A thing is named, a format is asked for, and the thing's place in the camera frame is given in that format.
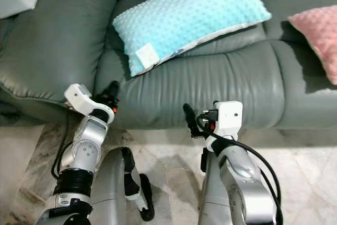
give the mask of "marble floor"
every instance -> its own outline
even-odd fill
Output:
[[[1,225],[34,224],[53,191],[50,169],[65,128],[48,124],[40,136],[41,130],[0,128]],[[285,225],[337,224],[337,130],[246,130],[240,140],[274,167]],[[204,141],[192,141],[187,129],[110,129],[103,153],[121,145],[131,148],[138,170],[150,178],[156,211],[153,221],[142,222],[134,204],[128,203],[127,224],[196,225]],[[18,146],[18,155],[9,153]]]

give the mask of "light blue pillow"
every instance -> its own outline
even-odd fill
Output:
[[[113,25],[135,76],[200,43],[270,18],[261,0],[148,0],[117,16]]]

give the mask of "pink pillow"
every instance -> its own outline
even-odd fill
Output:
[[[311,9],[288,20],[306,37],[329,80],[337,85],[337,5]]]

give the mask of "connector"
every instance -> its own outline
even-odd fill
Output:
[[[208,112],[204,113],[205,118],[209,121],[217,121],[219,116],[218,109],[209,110]]]

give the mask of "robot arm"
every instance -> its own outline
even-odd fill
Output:
[[[229,140],[237,141],[238,131],[242,126],[243,105],[238,101],[216,102],[215,110],[204,111],[205,127],[214,134]],[[192,133],[205,136],[195,129],[193,110],[184,106],[186,120]],[[233,225],[276,224],[276,207],[274,200],[262,184],[260,168],[249,157],[246,150],[232,145],[211,135],[206,138],[206,147],[214,152],[220,168],[220,179],[229,200]]]
[[[53,195],[48,199],[38,225],[90,224],[87,216],[92,211],[91,186],[108,124],[113,121],[117,109],[118,89],[118,82],[112,82],[96,102],[90,99],[91,94],[83,85],[72,84],[66,90],[68,103],[84,118],[74,134],[69,158],[62,159],[66,162],[62,163]]]

